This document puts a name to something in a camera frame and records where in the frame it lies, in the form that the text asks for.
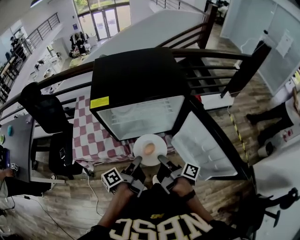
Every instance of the mini fridge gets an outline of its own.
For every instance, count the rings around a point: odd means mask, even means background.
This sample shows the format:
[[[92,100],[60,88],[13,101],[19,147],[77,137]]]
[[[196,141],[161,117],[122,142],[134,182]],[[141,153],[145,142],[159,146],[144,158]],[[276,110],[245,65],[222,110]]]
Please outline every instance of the mini fridge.
[[[182,159],[200,166],[202,180],[250,177],[220,126],[190,95],[186,76],[168,48],[96,59],[90,111],[117,141],[170,133]]]

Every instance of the yellow and black tape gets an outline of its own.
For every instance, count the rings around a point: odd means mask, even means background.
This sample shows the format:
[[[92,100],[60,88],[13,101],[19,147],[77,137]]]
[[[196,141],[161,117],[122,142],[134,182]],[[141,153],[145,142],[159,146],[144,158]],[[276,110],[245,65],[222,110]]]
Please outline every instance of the yellow and black tape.
[[[240,140],[240,142],[242,143],[243,150],[244,150],[244,152],[245,152],[246,160],[247,160],[247,163],[248,163],[248,162],[249,162],[249,159],[248,159],[248,154],[247,154],[247,151],[246,151],[246,146],[245,146],[245,144],[244,144],[244,142],[243,142],[242,136],[240,135],[238,126],[235,124],[232,115],[231,115],[229,112],[228,112],[228,114],[229,114],[229,117],[230,117],[230,120],[231,120],[232,124],[234,125],[234,129],[235,129],[235,131],[236,131],[236,133],[237,133],[237,135],[238,135],[238,137],[239,137],[239,140]]]

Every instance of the chair backrest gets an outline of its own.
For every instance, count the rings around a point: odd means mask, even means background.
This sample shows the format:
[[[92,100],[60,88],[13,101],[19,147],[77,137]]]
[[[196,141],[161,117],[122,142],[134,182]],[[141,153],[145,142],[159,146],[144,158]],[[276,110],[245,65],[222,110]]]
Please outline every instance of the chair backrest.
[[[38,122],[46,133],[63,132],[69,122],[57,97],[42,95],[38,84],[28,84],[21,93],[19,103]]]

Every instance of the green object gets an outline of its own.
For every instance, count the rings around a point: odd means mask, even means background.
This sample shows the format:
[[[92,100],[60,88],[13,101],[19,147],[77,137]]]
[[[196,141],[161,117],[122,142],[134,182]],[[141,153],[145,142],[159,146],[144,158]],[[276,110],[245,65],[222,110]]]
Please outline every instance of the green object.
[[[4,135],[2,134],[2,135],[0,136],[0,144],[3,144],[3,143],[4,143],[4,140],[5,140],[5,138],[4,138]]]

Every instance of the glass wall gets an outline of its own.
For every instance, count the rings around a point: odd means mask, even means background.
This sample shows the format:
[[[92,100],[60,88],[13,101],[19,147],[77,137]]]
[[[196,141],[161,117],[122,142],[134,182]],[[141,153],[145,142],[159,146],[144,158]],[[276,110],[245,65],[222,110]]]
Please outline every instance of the glass wall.
[[[131,25],[129,0],[74,0],[82,30],[98,41]]]

